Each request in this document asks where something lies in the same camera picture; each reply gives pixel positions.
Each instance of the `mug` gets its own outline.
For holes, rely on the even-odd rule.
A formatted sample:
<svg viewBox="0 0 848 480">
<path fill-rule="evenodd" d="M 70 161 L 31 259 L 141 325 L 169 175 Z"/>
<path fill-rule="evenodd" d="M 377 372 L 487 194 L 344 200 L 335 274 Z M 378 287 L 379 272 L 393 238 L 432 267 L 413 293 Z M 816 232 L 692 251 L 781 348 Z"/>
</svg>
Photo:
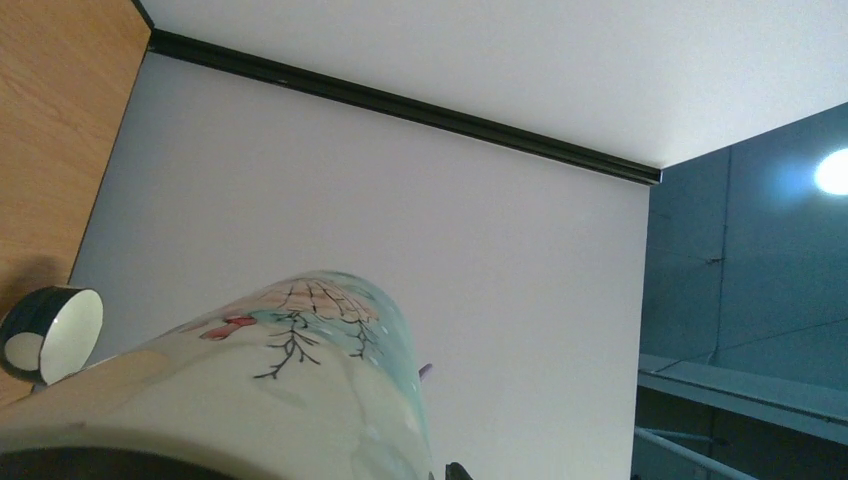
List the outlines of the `mug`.
<svg viewBox="0 0 848 480">
<path fill-rule="evenodd" d="M 0 410 L 0 472 L 433 479 L 420 390 L 395 303 L 310 272 Z"/>
</svg>

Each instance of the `painted ceramic vase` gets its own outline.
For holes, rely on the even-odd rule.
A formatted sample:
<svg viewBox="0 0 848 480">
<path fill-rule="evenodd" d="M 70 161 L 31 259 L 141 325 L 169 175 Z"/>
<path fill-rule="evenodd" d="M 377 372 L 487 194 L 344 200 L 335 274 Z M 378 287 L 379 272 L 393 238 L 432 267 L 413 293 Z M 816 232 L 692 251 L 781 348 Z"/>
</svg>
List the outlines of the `painted ceramic vase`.
<svg viewBox="0 0 848 480">
<path fill-rule="evenodd" d="M 312 272 L 0 410 L 0 451 L 118 449 L 238 478 L 426 480 L 420 389 L 394 302 L 361 278 Z"/>
</svg>

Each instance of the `printed design on mug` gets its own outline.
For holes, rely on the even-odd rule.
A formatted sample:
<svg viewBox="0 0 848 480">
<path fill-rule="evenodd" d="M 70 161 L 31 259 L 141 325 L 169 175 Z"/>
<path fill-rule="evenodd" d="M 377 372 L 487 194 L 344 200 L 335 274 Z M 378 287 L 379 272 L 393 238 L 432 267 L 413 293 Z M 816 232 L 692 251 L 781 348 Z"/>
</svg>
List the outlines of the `printed design on mug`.
<svg viewBox="0 0 848 480">
<path fill-rule="evenodd" d="M 220 319 L 223 326 L 206 330 L 200 338 L 222 341 L 239 329 L 259 322 L 282 326 L 282 331 L 269 334 L 271 341 L 267 344 L 269 348 L 280 350 L 281 361 L 254 378 L 276 379 L 292 359 L 320 365 L 314 352 L 310 352 L 312 347 L 322 343 L 321 339 L 339 345 L 351 357 L 368 359 L 377 366 L 375 356 L 382 352 L 378 347 L 379 337 L 372 327 L 379 322 L 379 315 L 369 302 L 371 295 L 364 290 L 358 293 L 324 278 L 295 278 L 228 305 L 225 312 L 230 314 L 223 318 L 207 318 L 180 331 L 195 331 Z"/>
</svg>

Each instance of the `round light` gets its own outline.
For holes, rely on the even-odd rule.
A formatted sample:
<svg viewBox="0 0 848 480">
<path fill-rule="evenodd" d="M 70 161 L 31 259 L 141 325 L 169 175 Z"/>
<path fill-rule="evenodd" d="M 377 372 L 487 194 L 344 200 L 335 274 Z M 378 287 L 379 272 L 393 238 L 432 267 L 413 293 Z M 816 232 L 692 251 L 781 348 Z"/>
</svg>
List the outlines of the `round light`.
<svg viewBox="0 0 848 480">
<path fill-rule="evenodd" d="M 822 160 L 816 169 L 816 185 L 831 195 L 848 195 L 848 148 Z"/>
</svg>

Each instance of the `wooden desk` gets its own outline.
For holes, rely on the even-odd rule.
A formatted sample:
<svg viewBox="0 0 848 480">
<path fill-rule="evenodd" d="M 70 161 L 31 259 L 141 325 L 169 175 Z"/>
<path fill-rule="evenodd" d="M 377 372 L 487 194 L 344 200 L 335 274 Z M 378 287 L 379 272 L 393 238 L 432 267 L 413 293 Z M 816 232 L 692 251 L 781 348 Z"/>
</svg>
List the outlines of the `wooden desk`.
<svg viewBox="0 0 848 480">
<path fill-rule="evenodd" d="M 0 315 L 67 282 L 149 36 L 130 0 L 0 2 Z"/>
</svg>

